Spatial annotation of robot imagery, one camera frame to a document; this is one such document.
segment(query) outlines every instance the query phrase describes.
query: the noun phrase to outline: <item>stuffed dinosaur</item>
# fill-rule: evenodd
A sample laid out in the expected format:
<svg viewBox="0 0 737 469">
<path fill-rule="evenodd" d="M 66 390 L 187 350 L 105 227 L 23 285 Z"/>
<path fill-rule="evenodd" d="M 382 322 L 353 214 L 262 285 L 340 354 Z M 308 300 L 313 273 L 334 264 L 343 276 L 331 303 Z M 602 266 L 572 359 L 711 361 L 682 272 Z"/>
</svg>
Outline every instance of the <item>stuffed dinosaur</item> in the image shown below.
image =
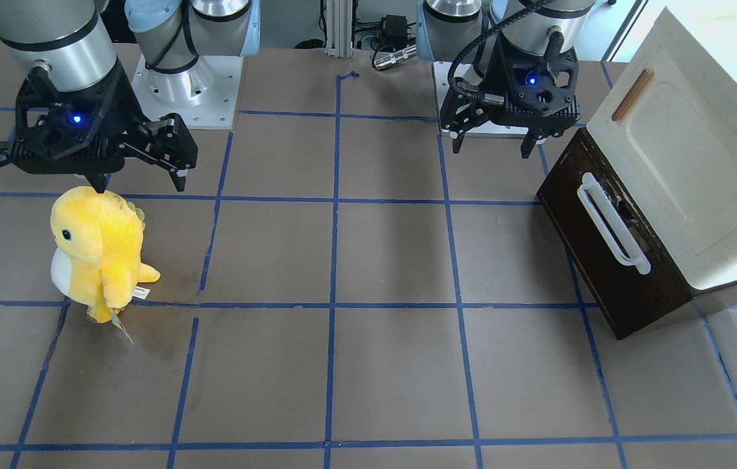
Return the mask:
<svg viewBox="0 0 737 469">
<path fill-rule="evenodd" d="M 113 321 L 125 332 L 117 314 L 130 302 L 134 286 L 160 278 L 140 262 L 144 228 L 143 211 L 121 196 L 90 187 L 68 190 L 50 212 L 57 246 L 50 264 L 53 284 L 88 305 L 92 320 Z"/>
</svg>

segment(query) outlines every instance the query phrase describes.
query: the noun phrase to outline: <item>white mounting plate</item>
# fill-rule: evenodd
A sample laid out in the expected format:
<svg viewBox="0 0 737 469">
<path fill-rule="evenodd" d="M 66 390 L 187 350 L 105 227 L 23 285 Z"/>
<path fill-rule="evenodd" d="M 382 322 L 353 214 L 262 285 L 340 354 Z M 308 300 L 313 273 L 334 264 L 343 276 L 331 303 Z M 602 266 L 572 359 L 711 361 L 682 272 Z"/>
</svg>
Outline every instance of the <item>white mounting plate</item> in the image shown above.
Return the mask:
<svg viewBox="0 0 737 469">
<path fill-rule="evenodd" d="M 443 99 L 449 92 L 449 84 L 447 83 L 447 72 L 449 72 L 450 62 L 434 62 L 433 78 L 435 79 L 435 98 L 438 101 L 438 110 L 441 110 Z M 466 74 L 470 69 L 470 65 L 462 63 L 458 66 L 456 74 Z M 467 131 L 468 137 L 491 137 L 491 139 L 523 139 L 527 133 L 527 127 L 510 127 L 507 125 L 496 125 L 492 122 L 481 125 L 473 130 Z M 441 134 L 449 135 L 448 130 L 441 130 Z M 545 139 L 538 140 L 536 143 L 545 142 Z"/>
<path fill-rule="evenodd" d="M 238 86 L 241 83 L 241 69 L 243 57 L 204 56 L 207 63 L 217 74 L 217 86 L 210 93 L 210 97 L 193 107 L 173 109 L 160 103 L 154 96 L 151 83 L 146 72 L 145 57 L 140 56 L 137 71 L 131 82 L 137 101 L 143 108 L 143 113 L 149 119 L 156 120 L 168 113 L 178 113 L 184 118 L 186 127 L 190 130 L 232 130 L 232 119 L 235 116 L 235 106 L 238 101 Z"/>
</svg>

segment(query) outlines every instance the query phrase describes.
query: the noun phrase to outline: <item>plush toy tail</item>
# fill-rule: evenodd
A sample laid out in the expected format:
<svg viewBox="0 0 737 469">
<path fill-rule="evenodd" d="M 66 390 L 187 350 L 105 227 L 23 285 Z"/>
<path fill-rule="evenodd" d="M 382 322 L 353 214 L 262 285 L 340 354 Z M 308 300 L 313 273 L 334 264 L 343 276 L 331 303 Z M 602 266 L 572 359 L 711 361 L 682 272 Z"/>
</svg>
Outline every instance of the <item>plush toy tail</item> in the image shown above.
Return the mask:
<svg viewBox="0 0 737 469">
<path fill-rule="evenodd" d="M 157 282 L 160 278 L 160 272 L 149 264 L 140 264 L 140 274 L 137 276 L 137 282 Z"/>
</svg>

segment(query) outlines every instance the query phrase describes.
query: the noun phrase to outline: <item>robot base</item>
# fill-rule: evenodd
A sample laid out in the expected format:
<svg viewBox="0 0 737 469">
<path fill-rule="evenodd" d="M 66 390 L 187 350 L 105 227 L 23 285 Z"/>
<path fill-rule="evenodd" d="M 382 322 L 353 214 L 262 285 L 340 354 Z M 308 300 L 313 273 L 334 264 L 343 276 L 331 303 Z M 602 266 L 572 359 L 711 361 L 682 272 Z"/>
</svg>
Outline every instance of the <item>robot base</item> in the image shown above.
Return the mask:
<svg viewBox="0 0 737 469">
<path fill-rule="evenodd" d="M 143 113 L 149 119 L 159 119 L 168 113 L 178 113 L 184 118 L 188 128 L 200 128 L 200 130 L 231 130 L 232 120 L 235 116 L 235 107 L 238 101 L 238 87 L 241 83 L 241 70 L 243 57 L 201 57 L 208 63 L 209 68 L 215 72 L 214 82 L 210 89 L 202 95 L 193 98 L 187 105 L 173 106 L 163 103 L 155 95 L 155 83 L 146 70 L 145 57 L 140 56 L 137 63 L 137 72 L 132 80 L 134 93 Z M 186 87 L 186 83 L 177 83 Z"/>
<path fill-rule="evenodd" d="M 449 71 L 450 62 L 434 62 L 433 77 L 435 79 L 435 98 L 438 101 L 440 109 L 443 99 L 449 92 L 449 84 L 447 83 L 447 72 Z M 480 78 L 470 69 L 469 65 L 462 64 L 458 67 L 458 71 L 464 74 L 464 77 L 472 83 L 478 83 Z M 507 125 L 497 125 L 493 122 L 476 127 L 467 132 L 468 137 L 490 137 L 490 139 L 523 139 L 527 133 L 527 127 L 510 127 Z M 441 130 L 442 135 L 449 135 L 448 130 Z M 545 139 L 538 140 L 536 143 L 545 142 Z"/>
</svg>

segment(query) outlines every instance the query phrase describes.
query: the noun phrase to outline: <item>white drawer handle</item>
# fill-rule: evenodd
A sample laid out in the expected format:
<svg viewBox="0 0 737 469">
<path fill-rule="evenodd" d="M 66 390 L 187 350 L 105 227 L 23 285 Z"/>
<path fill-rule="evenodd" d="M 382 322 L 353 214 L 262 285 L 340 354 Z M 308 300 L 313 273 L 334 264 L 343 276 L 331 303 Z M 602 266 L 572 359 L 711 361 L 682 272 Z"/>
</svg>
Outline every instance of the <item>white drawer handle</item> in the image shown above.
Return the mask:
<svg viewBox="0 0 737 469">
<path fill-rule="evenodd" d="M 592 173 L 585 173 L 583 175 L 583 185 L 577 188 L 577 197 L 583 203 L 585 211 L 589 213 L 591 220 L 597 226 L 601 236 L 606 241 L 612 254 L 618 259 L 618 262 L 623 265 L 634 265 L 637 268 L 637 272 L 644 276 L 648 274 L 649 270 L 652 269 L 652 265 L 649 264 L 646 255 L 643 255 L 643 250 L 637 245 L 637 241 L 634 240 L 626 223 L 624 223 L 624 220 L 622 220 L 615 210 L 615 206 L 606 198 L 603 188 Z M 594 204 L 589 200 L 589 197 L 594 200 Z M 600 209 L 600 213 L 594 207 L 595 205 Z M 615 232 L 618 240 L 620 240 L 622 248 L 615 240 L 612 232 L 609 231 L 609 227 Z"/>
</svg>

